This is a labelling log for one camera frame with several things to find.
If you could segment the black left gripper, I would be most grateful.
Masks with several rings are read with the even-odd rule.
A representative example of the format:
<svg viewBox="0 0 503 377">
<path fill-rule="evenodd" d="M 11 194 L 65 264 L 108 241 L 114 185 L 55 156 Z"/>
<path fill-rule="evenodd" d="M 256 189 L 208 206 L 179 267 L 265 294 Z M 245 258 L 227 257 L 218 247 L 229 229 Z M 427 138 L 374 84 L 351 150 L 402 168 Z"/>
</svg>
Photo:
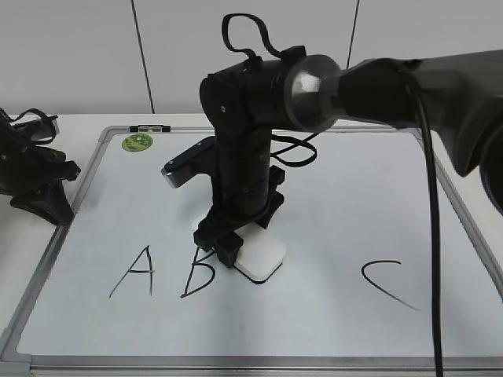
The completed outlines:
<svg viewBox="0 0 503 377">
<path fill-rule="evenodd" d="M 10 205 L 16 209 L 69 225 L 75 215 L 61 181 L 76 180 L 81 169 L 49 147 L 59 134 L 57 119 L 37 108 L 14 118 L 1 110 L 1 194 L 13 196 Z"/>
</svg>

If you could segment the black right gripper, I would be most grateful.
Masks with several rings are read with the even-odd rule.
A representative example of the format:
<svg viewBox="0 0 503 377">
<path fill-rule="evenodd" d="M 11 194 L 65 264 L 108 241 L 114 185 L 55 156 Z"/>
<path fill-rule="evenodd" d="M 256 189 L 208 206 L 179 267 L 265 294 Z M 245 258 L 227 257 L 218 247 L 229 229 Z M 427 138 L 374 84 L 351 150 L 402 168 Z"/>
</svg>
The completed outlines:
<svg viewBox="0 0 503 377">
<path fill-rule="evenodd" d="M 215 128 L 223 210 L 247 217 L 266 207 L 257 221 L 263 229 L 285 201 L 277 190 L 285 171 L 270 168 L 271 134 L 292 125 L 285 110 L 285 80 L 306 55 L 304 47 L 294 46 L 281 51 L 277 60 L 247 59 L 211 73 L 200 84 L 201 105 Z M 193 234 L 194 243 L 215 251 L 219 261 L 232 268 L 244 244 L 236 230 L 244 225 L 239 218 L 209 211 Z"/>
</svg>

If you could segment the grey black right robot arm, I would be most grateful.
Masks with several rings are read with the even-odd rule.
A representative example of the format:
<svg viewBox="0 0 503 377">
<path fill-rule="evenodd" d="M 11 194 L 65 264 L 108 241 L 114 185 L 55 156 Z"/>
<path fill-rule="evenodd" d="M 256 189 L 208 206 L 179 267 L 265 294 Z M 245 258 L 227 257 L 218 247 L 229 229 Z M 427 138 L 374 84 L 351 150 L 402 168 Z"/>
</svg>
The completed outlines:
<svg viewBox="0 0 503 377">
<path fill-rule="evenodd" d="M 427 59 L 380 58 L 342 70 L 325 55 L 251 57 L 208 75 L 200 102 L 215 130 L 213 204 L 198 225 L 198 247 L 232 265 L 236 231 L 267 227 L 283 203 L 282 167 L 271 164 L 274 130 L 319 134 L 339 119 L 436 132 L 460 176 L 479 170 L 502 206 L 502 53 Z"/>
</svg>

